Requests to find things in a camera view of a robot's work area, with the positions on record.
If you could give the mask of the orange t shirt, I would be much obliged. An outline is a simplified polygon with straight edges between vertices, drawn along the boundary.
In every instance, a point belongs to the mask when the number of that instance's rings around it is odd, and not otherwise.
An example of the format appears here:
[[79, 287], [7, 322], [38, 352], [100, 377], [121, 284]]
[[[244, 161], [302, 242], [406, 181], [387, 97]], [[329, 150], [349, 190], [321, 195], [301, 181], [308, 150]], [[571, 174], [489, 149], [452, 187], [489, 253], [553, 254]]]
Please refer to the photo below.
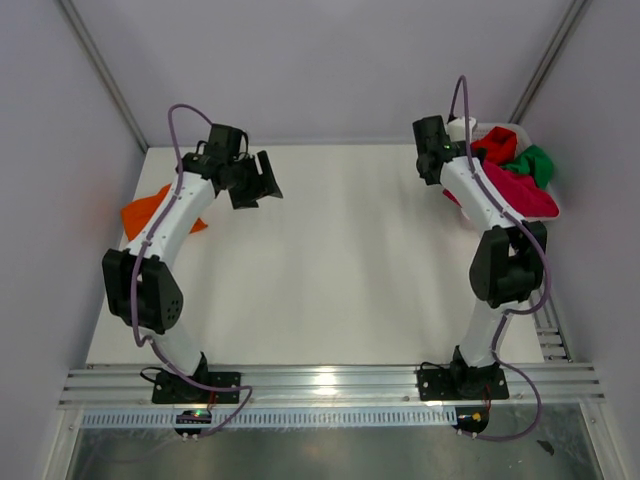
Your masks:
[[155, 195], [136, 199], [124, 206], [121, 220], [126, 238], [133, 240], [147, 225], [170, 189], [170, 184], [163, 186]]

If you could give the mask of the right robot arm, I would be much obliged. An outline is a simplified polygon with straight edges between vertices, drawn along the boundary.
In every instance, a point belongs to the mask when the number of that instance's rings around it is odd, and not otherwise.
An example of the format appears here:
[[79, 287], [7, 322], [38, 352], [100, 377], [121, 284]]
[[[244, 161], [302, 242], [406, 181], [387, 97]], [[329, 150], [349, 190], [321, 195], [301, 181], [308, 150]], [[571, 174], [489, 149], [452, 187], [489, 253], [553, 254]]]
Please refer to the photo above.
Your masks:
[[453, 194], [480, 235], [469, 268], [476, 297], [467, 332], [446, 366], [422, 363], [416, 372], [423, 401], [509, 396], [498, 352], [503, 333], [543, 281], [547, 231], [514, 210], [487, 177], [481, 160], [453, 140], [441, 116], [412, 124], [416, 168], [427, 185]]

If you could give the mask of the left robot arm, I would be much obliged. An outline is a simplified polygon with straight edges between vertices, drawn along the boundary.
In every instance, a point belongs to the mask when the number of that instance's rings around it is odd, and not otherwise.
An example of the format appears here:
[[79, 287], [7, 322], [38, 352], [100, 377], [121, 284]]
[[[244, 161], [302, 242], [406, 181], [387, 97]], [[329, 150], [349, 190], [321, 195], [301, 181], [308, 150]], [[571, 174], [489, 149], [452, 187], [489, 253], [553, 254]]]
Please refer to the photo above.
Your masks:
[[211, 394], [238, 395], [242, 389], [238, 381], [213, 383], [205, 354], [180, 324], [184, 295], [172, 272], [196, 221], [221, 192], [236, 210], [282, 195], [267, 152], [251, 154], [245, 131], [212, 124], [195, 151], [179, 155], [176, 176], [141, 231], [102, 259], [110, 313], [131, 328], [138, 347], [149, 345], [162, 363], [156, 403], [201, 403]]

